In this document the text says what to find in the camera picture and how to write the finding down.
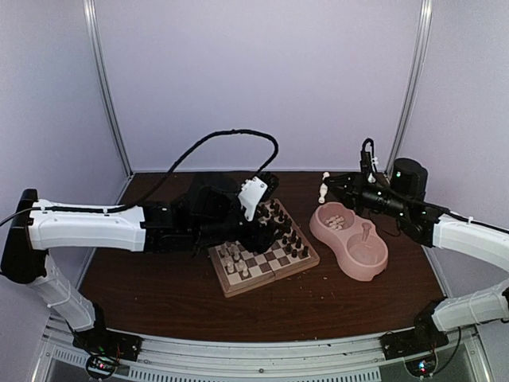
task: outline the pink double bowl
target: pink double bowl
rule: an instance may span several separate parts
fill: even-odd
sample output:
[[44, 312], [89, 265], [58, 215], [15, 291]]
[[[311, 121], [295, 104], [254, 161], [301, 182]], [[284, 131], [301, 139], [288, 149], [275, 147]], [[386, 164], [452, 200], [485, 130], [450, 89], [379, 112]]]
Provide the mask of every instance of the pink double bowl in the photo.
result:
[[[329, 221], [338, 215], [344, 218], [341, 230], [329, 227]], [[341, 203], [318, 207], [309, 227], [319, 241], [334, 251], [341, 270], [352, 279], [371, 281], [386, 269], [389, 251], [376, 234], [375, 225]]]

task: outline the wire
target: wire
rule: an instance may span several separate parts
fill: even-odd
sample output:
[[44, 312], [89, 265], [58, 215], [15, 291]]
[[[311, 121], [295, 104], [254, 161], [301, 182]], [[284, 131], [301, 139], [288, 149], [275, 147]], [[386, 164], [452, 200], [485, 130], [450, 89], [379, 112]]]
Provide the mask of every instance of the wire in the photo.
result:
[[142, 202], [146, 201], [150, 196], [152, 196], [153, 193], [155, 193], [168, 179], [169, 175], [173, 173], [173, 171], [198, 147], [203, 145], [208, 140], [219, 137], [219, 136], [226, 136], [226, 135], [238, 135], [238, 134], [246, 134], [246, 135], [253, 135], [256, 137], [267, 139], [268, 141], [271, 141], [274, 145], [274, 150], [272, 152], [272, 155], [269, 156], [269, 158], [260, 166], [260, 168], [254, 173], [254, 177], [258, 176], [277, 156], [279, 152], [279, 145], [276, 138], [274, 138], [272, 135], [267, 133], [262, 133], [261, 131], [256, 130], [250, 130], [250, 129], [240, 129], [240, 130], [229, 130], [229, 131], [215, 131], [211, 134], [205, 135], [202, 139], [200, 139], [198, 142], [196, 142], [194, 145], [189, 147], [168, 169], [168, 171], [159, 179], [159, 181], [151, 188], [149, 189], [143, 196], [139, 197], [136, 201], [130, 202], [126, 205], [121, 205], [119, 207], [114, 207], [112, 209], [87, 209], [83, 207], [51, 207], [48, 208], [48, 211], [60, 211], [60, 212], [91, 212], [91, 213], [117, 213], [126, 211], [127, 209], [130, 209], [132, 207], [135, 207], [136, 205], [141, 204]]
[[22, 209], [21, 211], [18, 211], [16, 213], [13, 213], [12, 215], [6, 217], [4, 220], [0, 221], [0, 227], [4, 224], [7, 224], [9, 221], [11, 221], [13, 218], [15, 218], [18, 215], [22, 215], [23, 213], [30, 212], [30, 211], [39, 211], [41, 210], [40, 207], [32, 207], [29, 209]]
[[436, 372], [433, 371], [433, 373], [431, 374], [431, 376], [436, 376], [439, 372], [442, 372], [447, 366], [449, 366], [449, 364], [451, 363], [451, 361], [453, 360], [454, 356], [456, 355], [458, 349], [460, 348], [460, 343], [461, 343], [461, 328], [458, 328], [458, 342], [456, 343], [456, 347], [454, 348], [454, 351], [453, 351], [453, 354], [451, 354], [451, 357], [449, 357], [449, 359], [447, 360], [447, 362], [445, 362], [441, 368], [439, 368]]

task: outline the metal frame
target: metal frame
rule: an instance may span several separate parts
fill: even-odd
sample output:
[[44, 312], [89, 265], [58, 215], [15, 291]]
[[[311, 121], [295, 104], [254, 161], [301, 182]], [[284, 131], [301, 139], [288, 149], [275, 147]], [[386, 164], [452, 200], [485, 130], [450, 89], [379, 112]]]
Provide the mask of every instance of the metal frame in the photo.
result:
[[[491, 371], [476, 328], [465, 328], [463, 333], [462, 344], [468, 350], [476, 381], [491, 382]], [[355, 376], [357, 380], [377, 382], [381, 380], [380, 368], [404, 361], [402, 358], [385, 361], [379, 342], [381, 334], [275, 343], [186, 341], [139, 334], [143, 344], [138, 362], [122, 361], [123, 367], [115, 375], [138, 382], [240, 379], [330, 382], [356, 380]], [[449, 335], [446, 348], [456, 345], [457, 336], [457, 332]], [[72, 335], [64, 320], [52, 315], [37, 349], [32, 381], [45, 382], [53, 360], [83, 367], [86, 359], [83, 350], [72, 347]]]
[[113, 107], [113, 99], [111, 98], [110, 85], [106, 75], [106, 67], [104, 65], [103, 49], [101, 47], [101, 40], [99, 36], [99, 26], [97, 24], [97, 16], [95, 14], [95, 0], [84, 0], [85, 20], [87, 22], [88, 35], [90, 37], [92, 51], [95, 58], [95, 68], [97, 69], [97, 76], [99, 78], [99, 85], [101, 87], [101, 95], [103, 99], [104, 111], [110, 125], [111, 133], [115, 141], [115, 147], [119, 153], [122, 167], [127, 177], [133, 174], [129, 158], [127, 157], [126, 147], [120, 134], [119, 121], [115, 114]]
[[433, 0], [422, 0], [421, 18], [419, 19], [419, 26], [417, 31], [417, 38], [415, 40], [414, 59], [412, 60], [412, 69], [410, 71], [410, 78], [406, 88], [405, 100], [401, 115], [399, 116], [398, 129], [394, 137], [394, 144], [390, 151], [389, 159], [387, 161], [388, 174], [391, 173], [394, 165], [394, 160], [399, 156], [401, 151], [403, 139], [405, 138], [406, 129], [410, 121], [412, 107], [414, 106], [415, 97], [417, 95], [418, 83], [421, 78], [422, 66], [428, 48], [429, 31], [431, 29]]

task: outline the chessboard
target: chessboard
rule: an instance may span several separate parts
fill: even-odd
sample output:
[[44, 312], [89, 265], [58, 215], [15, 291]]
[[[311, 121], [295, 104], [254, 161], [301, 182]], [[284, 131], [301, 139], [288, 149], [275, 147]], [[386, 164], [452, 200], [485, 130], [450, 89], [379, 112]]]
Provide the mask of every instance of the chessboard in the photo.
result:
[[258, 207], [256, 217], [285, 227], [284, 235], [264, 253], [251, 253], [239, 243], [224, 243], [209, 249], [225, 297], [235, 296], [295, 275], [320, 262], [320, 257], [277, 199]]

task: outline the black bracket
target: black bracket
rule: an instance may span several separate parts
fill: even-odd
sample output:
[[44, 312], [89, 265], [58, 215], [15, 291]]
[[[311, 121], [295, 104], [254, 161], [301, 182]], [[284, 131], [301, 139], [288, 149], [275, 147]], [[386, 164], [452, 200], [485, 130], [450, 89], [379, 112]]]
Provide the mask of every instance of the black bracket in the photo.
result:
[[431, 302], [419, 313], [414, 319], [415, 327], [413, 329], [397, 333], [389, 332], [381, 336], [380, 344], [387, 360], [429, 352], [431, 349], [449, 343], [447, 335], [438, 331], [432, 318], [435, 308], [444, 299]]

